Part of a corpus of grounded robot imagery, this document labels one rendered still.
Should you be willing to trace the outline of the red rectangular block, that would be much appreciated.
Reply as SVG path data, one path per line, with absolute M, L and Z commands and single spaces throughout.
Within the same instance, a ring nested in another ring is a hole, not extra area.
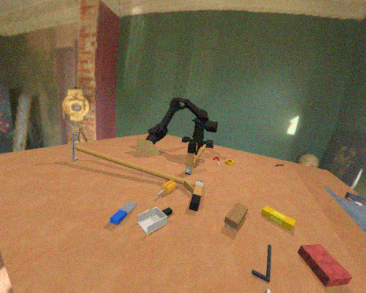
M 301 245 L 298 253 L 325 287 L 347 285 L 353 278 L 321 244 Z

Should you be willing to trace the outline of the white open tray with black handle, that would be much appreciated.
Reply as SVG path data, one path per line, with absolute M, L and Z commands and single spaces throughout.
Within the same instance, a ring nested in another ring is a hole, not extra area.
M 172 209 L 169 207 L 163 211 L 154 207 L 151 210 L 147 210 L 146 212 L 139 214 L 138 223 L 148 235 L 151 232 L 156 231 L 158 228 L 166 225 L 169 214 L 172 214 Z

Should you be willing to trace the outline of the dark grey l-shaped bar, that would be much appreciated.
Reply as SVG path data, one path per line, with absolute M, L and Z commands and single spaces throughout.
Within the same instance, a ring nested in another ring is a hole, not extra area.
M 270 283 L 270 276 L 271 276 L 271 273 L 270 273 L 270 270 L 271 270 L 271 256 L 272 256 L 271 249 L 272 249 L 272 246 L 270 244 L 268 244 L 268 256 L 267 256 L 268 263 L 267 263 L 266 276 L 262 275 L 261 273 L 255 271 L 253 269 L 252 269 L 252 272 L 251 272 L 251 274 L 253 274 L 254 276 L 259 277 L 262 280 L 266 280 L 269 283 Z

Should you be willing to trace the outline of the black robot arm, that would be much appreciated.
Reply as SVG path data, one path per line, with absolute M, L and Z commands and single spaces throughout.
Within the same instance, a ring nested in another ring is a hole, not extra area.
M 184 103 L 185 106 L 181 106 L 179 102 Z M 179 109 L 184 108 L 188 108 L 196 115 L 196 117 L 192 120 L 195 122 L 195 130 L 204 131 L 204 129 L 206 129 L 207 132 L 217 132 L 218 121 L 210 121 L 207 111 L 199 109 L 192 102 L 190 102 L 189 99 L 173 98 L 162 121 L 159 124 L 156 124 L 155 127 L 148 129 L 149 135 L 146 137 L 146 140 L 151 141 L 155 145 L 156 141 L 159 142 L 162 138 L 164 138 L 168 133 L 167 126 L 174 113 Z

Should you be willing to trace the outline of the yellow spirit level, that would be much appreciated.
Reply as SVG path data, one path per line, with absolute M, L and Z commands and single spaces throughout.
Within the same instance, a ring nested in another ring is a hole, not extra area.
M 263 208 L 261 215 L 267 217 L 269 220 L 274 221 L 275 223 L 283 226 L 290 231 L 292 231 L 296 222 L 296 220 L 291 219 L 284 214 L 281 214 L 279 211 L 276 211 L 273 208 L 269 208 L 269 206 L 265 206 Z

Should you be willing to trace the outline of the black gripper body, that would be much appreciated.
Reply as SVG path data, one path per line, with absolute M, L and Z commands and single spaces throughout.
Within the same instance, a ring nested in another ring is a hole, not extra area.
M 203 134 L 204 131 L 194 130 L 194 138 L 190 139 L 190 137 L 184 136 L 182 138 L 182 143 L 193 142 L 193 143 L 199 143 L 199 145 L 202 146 L 203 144 L 206 144 L 208 147 L 212 147 L 213 141 L 212 140 L 203 141 Z

